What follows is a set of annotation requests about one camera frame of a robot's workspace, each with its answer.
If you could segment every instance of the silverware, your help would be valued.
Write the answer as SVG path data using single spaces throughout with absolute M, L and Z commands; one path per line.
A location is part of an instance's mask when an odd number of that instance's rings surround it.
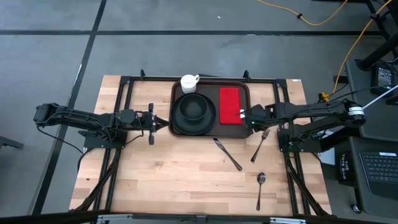
M 261 196 L 261 185 L 266 181 L 266 174 L 261 172 L 259 173 L 259 175 L 257 176 L 257 182 L 260 184 L 260 189 L 259 189 L 259 198 L 257 199 L 257 206 L 256 206 L 256 210 L 259 211 L 260 210 L 260 196 Z
M 216 143 L 216 145 L 223 151 L 225 152 L 225 154 L 229 157 L 229 159 L 231 159 L 231 161 L 233 162 L 233 164 L 235 165 L 235 167 L 241 171 L 242 167 L 234 160 L 234 158 L 232 158 L 232 156 L 228 153 L 228 151 L 225 149 L 225 147 L 222 145 L 222 143 L 217 139 L 217 138 L 213 138 L 214 142 Z
M 269 128 L 267 128 L 267 129 L 262 133 L 260 145 L 259 145 L 259 147 L 257 148 L 256 152 L 254 153 L 253 157 L 250 159 L 251 162 L 254 162 L 254 161 L 256 160 L 257 153 L 259 152 L 260 146 L 261 146 L 262 142 L 263 142 L 264 140 L 266 140 L 266 138 L 268 137 L 269 131 L 270 131 Z

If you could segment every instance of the keyboard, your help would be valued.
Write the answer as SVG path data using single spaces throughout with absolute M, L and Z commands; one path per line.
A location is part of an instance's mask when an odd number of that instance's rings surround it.
M 398 153 L 361 152 L 361 160 L 370 191 L 398 200 Z

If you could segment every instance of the wheel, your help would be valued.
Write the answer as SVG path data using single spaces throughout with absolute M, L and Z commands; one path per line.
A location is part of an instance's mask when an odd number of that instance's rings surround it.
M 350 205 L 350 207 L 355 213 L 357 213 L 357 214 L 361 214 L 362 213 L 362 211 L 355 204 Z

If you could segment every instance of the brown tray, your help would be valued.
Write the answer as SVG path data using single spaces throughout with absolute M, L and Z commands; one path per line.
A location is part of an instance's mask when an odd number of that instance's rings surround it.
M 220 124 L 220 88 L 224 87 L 236 87 L 239 88 L 239 95 L 241 98 L 241 109 L 247 110 L 250 108 L 250 91 L 249 87 L 241 82 L 226 82 L 226 81 L 199 81 L 197 83 L 197 90 L 195 93 L 200 93 L 202 95 L 207 96 L 216 107 L 216 120 L 213 127 L 197 136 L 207 137 L 207 138 L 247 138 L 252 134 L 252 130 L 246 128 L 243 125 L 235 125 L 235 124 Z M 181 89 L 180 81 L 175 82 L 172 87 L 172 98 L 170 101 L 170 111 L 171 107 L 175 100 L 177 100 L 180 96 L 184 95 Z M 178 131 L 171 122 L 171 118 L 169 118 L 170 132 L 174 136 L 178 137 L 188 137 L 190 135 L 186 135 Z

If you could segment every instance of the white label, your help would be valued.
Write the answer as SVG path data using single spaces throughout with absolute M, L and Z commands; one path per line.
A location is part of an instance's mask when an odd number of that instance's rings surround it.
M 380 156 L 397 156 L 395 153 L 379 152 Z
M 365 113 L 363 113 L 363 111 L 351 111 L 351 112 L 348 112 L 348 115 L 358 115 L 358 114 L 365 115 Z
M 363 111 L 363 108 L 362 107 L 359 107 L 359 106 L 355 106 L 355 107 L 353 107 L 353 108 L 348 108 L 350 111 L 354 111 L 354 110 L 359 110 L 359 111 Z

